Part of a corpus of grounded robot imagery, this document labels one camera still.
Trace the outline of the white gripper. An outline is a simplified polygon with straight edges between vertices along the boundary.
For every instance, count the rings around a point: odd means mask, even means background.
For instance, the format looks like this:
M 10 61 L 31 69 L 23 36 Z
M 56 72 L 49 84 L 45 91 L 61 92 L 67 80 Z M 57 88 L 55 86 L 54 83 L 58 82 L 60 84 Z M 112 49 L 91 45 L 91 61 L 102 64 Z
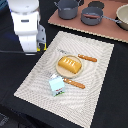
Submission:
M 14 23 L 15 34 L 19 37 L 25 54 L 34 54 L 38 51 L 38 43 L 46 43 L 45 28 L 38 21 L 19 20 Z

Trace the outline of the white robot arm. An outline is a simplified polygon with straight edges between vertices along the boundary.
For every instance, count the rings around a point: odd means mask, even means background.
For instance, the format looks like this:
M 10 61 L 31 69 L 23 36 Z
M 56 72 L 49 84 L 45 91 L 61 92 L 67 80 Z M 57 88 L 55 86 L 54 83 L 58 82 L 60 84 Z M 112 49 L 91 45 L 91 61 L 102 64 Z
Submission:
M 7 0 L 14 32 L 23 52 L 33 55 L 46 50 L 45 28 L 40 24 L 39 0 Z

